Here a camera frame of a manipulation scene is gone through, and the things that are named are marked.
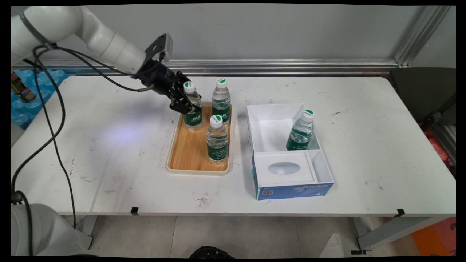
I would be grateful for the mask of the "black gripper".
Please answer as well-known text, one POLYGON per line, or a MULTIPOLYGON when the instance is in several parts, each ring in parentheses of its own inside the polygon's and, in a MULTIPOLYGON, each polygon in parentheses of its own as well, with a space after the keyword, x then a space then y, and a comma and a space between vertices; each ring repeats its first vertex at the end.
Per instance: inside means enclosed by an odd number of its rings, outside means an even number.
POLYGON ((184 115, 201 111, 200 106, 192 103, 184 92, 185 83, 191 79, 181 71, 174 72, 159 61, 148 60, 142 64, 135 78, 145 86, 138 89, 138 92, 154 91, 168 96, 171 110, 184 115))

